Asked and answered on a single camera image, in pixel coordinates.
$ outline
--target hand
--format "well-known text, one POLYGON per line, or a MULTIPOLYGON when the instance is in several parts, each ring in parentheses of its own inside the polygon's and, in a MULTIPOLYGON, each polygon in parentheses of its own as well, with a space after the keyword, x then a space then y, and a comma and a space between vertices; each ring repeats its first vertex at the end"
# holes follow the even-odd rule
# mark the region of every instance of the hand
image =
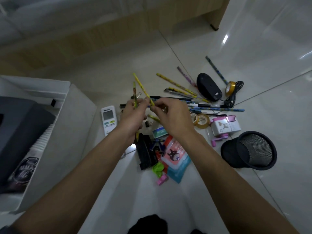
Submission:
POLYGON ((160 98, 151 107, 166 131, 177 140, 196 132, 186 103, 179 99, 160 98), (162 109, 168 107, 166 114, 162 109))
POLYGON ((127 102, 117 126, 126 134, 128 146, 134 142, 135 133, 142 128, 142 122, 146 119, 145 110, 149 105, 149 98, 139 98, 138 103, 140 103, 140 105, 135 109, 134 100, 129 100, 127 102))

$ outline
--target remote display screen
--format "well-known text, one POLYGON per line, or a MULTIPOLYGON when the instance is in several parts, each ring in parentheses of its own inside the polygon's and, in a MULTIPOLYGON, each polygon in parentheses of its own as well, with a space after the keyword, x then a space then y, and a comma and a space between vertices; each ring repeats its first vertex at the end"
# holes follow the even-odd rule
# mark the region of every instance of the remote display screen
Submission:
POLYGON ((109 120, 114 117, 113 110, 103 112, 104 121, 109 120))

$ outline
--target tape roll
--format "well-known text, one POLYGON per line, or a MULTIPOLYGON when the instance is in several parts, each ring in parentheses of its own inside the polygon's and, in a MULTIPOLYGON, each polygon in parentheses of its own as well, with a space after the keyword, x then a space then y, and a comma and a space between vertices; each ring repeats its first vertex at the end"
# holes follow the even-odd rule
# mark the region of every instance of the tape roll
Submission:
POLYGON ((191 118, 192 118, 193 125, 196 125, 197 122, 198 122, 197 114, 196 113, 191 113, 191 118))
POLYGON ((227 87, 225 88, 225 94, 226 96, 231 96, 235 90, 235 82, 234 81, 230 81, 227 85, 227 87))
POLYGON ((209 116, 206 114, 198 114, 198 121, 195 125, 199 129, 206 129, 210 125, 210 119, 209 116))

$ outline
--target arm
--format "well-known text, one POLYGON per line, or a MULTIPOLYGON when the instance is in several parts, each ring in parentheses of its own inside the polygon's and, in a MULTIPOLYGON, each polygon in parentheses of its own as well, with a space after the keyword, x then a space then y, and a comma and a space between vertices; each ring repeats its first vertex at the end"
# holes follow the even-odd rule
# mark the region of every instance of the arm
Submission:
POLYGON ((133 143, 148 104, 145 99, 134 110, 133 102, 127 102, 119 125, 13 227, 21 234, 77 233, 120 157, 133 143))
POLYGON ((151 110, 189 154, 231 234, 298 233, 195 131, 185 103, 161 98, 151 110))

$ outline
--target black mesh pen holder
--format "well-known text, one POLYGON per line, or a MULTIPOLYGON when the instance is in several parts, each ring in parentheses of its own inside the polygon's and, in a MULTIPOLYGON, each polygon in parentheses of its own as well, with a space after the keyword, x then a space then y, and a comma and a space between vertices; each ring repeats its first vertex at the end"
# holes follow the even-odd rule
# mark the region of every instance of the black mesh pen holder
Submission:
POLYGON ((272 141, 256 131, 246 131, 226 141, 221 147, 221 156, 233 168, 256 170, 270 169, 277 159, 272 141))

